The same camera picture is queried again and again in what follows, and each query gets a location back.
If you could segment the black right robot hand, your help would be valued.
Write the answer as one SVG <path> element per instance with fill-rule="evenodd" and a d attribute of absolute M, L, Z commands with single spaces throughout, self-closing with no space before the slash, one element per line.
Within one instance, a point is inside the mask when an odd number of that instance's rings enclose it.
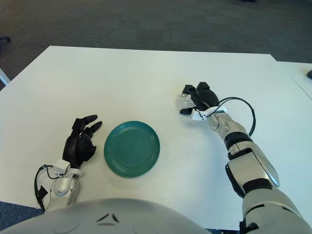
<path fill-rule="evenodd" d="M 192 85 L 185 85 L 182 95 L 190 98 L 185 108 L 180 110 L 182 115 L 191 115 L 192 110 L 206 111 L 207 109 L 217 106 L 219 99 L 217 95 L 210 89 L 206 82 L 200 82 L 195 88 Z"/>

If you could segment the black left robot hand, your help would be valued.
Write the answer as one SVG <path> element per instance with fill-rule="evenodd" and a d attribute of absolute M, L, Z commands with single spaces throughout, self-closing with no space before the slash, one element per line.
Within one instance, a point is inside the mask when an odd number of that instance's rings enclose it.
<path fill-rule="evenodd" d="M 87 162 L 97 149 L 92 143 L 93 134 L 102 126 L 102 121 L 92 126 L 87 125 L 94 122 L 97 115 L 84 118 L 76 118 L 72 126 L 72 132 L 67 138 L 63 150 L 62 159 L 70 163 L 71 168 L 79 169 L 83 162 Z"/>

